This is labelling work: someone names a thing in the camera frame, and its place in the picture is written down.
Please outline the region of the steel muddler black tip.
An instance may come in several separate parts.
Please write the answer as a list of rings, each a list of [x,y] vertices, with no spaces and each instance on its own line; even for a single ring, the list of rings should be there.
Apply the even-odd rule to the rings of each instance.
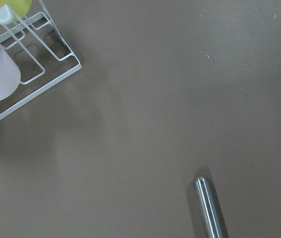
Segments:
[[[228,238],[224,217],[216,189],[212,181],[204,176],[198,176],[193,181],[197,199],[208,238]]]

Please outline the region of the yellow plastic cup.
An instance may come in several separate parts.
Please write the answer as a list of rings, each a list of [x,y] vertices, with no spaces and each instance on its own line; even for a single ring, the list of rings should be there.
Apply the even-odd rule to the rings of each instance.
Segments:
[[[0,0],[0,25],[8,25],[23,18],[31,8],[32,0]]]

